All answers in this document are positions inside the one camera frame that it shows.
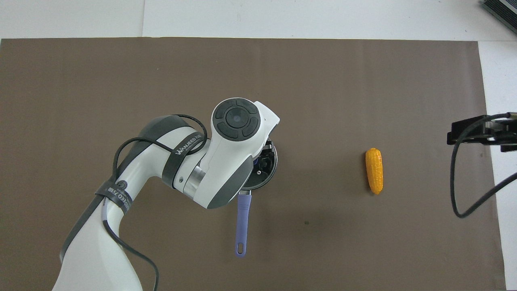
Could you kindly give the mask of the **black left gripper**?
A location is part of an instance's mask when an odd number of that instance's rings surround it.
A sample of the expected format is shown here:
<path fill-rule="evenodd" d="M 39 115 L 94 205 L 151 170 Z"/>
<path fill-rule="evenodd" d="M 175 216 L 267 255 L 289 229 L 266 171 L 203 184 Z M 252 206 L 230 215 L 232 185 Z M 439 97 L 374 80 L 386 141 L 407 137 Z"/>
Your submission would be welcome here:
<path fill-rule="evenodd" d="M 256 173 L 271 173 L 274 168 L 273 147 L 264 147 L 255 160 Z"/>

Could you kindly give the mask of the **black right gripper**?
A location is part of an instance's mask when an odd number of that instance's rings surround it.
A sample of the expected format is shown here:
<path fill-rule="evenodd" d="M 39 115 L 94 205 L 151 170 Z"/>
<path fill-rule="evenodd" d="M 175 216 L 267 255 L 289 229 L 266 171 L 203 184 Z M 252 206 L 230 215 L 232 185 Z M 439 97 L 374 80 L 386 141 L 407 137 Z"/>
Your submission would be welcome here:
<path fill-rule="evenodd" d="M 451 124 L 446 143 L 479 143 L 499 146 L 501 152 L 517 150 L 517 120 L 515 112 L 480 115 Z"/>

